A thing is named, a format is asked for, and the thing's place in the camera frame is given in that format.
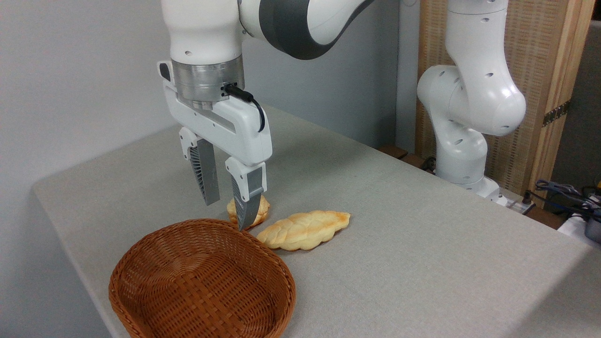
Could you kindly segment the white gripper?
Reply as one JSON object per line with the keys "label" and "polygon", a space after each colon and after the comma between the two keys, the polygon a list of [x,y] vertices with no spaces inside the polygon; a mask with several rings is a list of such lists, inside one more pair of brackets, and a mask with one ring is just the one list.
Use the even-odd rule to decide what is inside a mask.
{"label": "white gripper", "polygon": [[265,161],[272,155],[267,120],[255,105],[228,95],[227,85],[245,85],[243,62],[189,65],[157,64],[172,117],[186,128],[179,137],[207,206],[220,200],[213,144],[229,154],[225,161],[232,179],[238,228],[251,226],[267,190]]}

